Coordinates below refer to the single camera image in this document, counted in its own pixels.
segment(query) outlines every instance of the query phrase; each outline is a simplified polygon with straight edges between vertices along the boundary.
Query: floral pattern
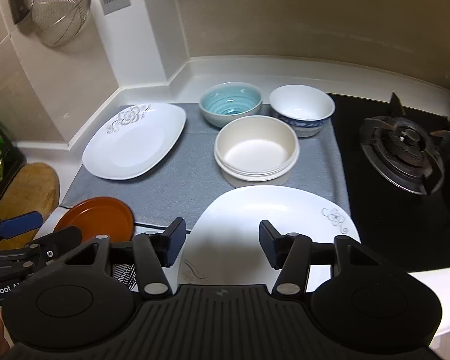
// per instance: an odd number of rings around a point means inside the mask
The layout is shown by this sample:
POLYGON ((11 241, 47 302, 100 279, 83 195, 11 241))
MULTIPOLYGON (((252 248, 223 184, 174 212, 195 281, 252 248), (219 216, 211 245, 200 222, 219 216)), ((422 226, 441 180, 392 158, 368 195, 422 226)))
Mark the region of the floral pattern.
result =
POLYGON ((328 208, 322 209, 322 215, 326 216, 331 224, 335 227, 340 228, 340 233, 347 234, 348 229, 344 227, 345 215, 343 215, 339 210, 333 208, 329 210, 328 208))
POLYGON ((275 110, 273 111, 272 116, 276 117, 277 119, 281 120, 282 122, 285 122, 293 127, 316 128, 316 127, 323 126, 324 123, 327 121, 327 119, 310 120, 310 121, 292 119, 291 117, 287 117, 282 114, 279 114, 275 110))
POLYGON ((187 283, 193 283, 195 281, 195 278, 197 278, 198 280, 208 280, 207 276, 201 275, 190 261, 184 259, 182 260, 182 263, 185 265, 185 267, 181 270, 180 274, 187 283))
POLYGON ((106 127, 107 134, 119 132, 120 126, 127 126, 130 123, 138 122, 142 119, 150 108, 150 104, 135 105, 119 112, 115 120, 106 127))

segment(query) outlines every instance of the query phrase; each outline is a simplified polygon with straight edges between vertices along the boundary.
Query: blue handle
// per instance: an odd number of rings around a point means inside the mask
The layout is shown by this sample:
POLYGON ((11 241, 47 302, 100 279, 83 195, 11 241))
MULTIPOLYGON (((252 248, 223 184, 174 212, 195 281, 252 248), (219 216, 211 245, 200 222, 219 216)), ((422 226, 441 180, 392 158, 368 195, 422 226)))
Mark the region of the blue handle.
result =
POLYGON ((41 227, 43 222, 42 214, 37 211, 5 219, 0 224, 0 237, 10 239, 19 236, 27 231, 41 227))

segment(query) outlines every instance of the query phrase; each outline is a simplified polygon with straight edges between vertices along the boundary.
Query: backsplash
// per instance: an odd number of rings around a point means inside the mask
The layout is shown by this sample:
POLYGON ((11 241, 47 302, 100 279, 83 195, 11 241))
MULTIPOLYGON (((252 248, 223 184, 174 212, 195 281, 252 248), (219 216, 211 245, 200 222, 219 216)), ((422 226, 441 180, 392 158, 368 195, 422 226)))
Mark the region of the backsplash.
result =
POLYGON ((68 142, 118 84, 91 14, 58 48, 42 45, 28 19, 14 25, 0 0, 0 125, 13 140, 68 142))
POLYGON ((178 0, 190 56, 385 69, 450 89, 450 0, 178 0))

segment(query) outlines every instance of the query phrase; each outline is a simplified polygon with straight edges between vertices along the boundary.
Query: white plate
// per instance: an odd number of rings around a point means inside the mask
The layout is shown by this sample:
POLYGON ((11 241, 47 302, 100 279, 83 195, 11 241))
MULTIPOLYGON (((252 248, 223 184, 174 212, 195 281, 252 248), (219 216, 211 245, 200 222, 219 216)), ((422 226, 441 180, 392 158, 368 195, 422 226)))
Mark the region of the white plate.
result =
POLYGON ((102 179, 126 180, 153 168, 179 138, 187 116, 171 104, 133 105, 106 122, 83 152, 83 165, 102 179))
MULTIPOLYGON (((280 273, 270 267, 258 239, 267 219, 281 234, 309 236, 332 243, 346 234, 360 241, 350 217, 336 204, 313 193, 278 186, 237 188, 218 197, 187 235, 179 284, 265 284, 271 291, 280 273)), ((330 279, 330 266, 312 266, 308 291, 330 279)))

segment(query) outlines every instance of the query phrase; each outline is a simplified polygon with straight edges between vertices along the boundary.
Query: gray dish drying mat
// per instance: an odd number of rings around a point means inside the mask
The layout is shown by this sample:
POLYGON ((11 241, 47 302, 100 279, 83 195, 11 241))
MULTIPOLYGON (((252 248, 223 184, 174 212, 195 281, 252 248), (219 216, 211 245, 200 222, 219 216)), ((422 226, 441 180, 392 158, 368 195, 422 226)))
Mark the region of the gray dish drying mat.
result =
MULTIPOLYGON (((144 175, 124 181, 105 180, 80 168, 61 205, 73 207, 96 196, 125 202, 135 223, 168 226, 177 216, 192 229, 216 198, 234 189, 222 177, 214 159, 219 129, 208 124, 198 104, 176 104, 187 113, 187 122, 175 146, 144 175)), ((268 115, 269 105, 261 114, 268 115)), ((331 121, 316 136, 299 139, 300 157, 284 184, 320 195, 350 213, 342 159, 331 121)))

